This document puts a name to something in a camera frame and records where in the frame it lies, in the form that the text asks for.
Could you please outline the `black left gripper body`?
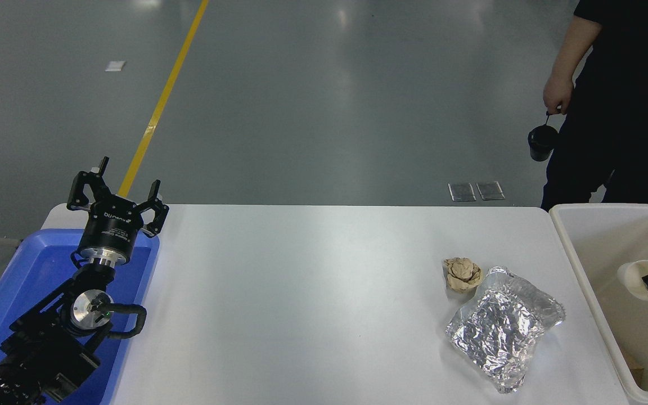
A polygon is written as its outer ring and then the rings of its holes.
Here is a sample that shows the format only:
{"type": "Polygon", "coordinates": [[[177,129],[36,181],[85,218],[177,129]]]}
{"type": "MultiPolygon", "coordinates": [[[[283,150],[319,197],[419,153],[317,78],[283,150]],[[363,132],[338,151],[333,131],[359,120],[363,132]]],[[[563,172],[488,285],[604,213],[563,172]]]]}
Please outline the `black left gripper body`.
{"type": "Polygon", "coordinates": [[[79,242],[79,256],[108,257],[116,264],[131,261],[137,234],[143,226],[137,204],[124,198],[106,198],[92,204],[79,242]]]}

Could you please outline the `person's right hand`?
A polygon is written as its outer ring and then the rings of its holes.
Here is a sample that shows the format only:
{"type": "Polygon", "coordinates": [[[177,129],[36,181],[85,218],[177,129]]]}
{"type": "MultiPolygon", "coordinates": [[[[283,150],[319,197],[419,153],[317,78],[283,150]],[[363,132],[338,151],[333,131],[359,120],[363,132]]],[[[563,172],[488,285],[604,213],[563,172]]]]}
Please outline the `person's right hand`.
{"type": "Polygon", "coordinates": [[[573,91],[573,77],[552,73],[543,87],[543,104],[547,108],[547,115],[566,115],[573,91]]]}

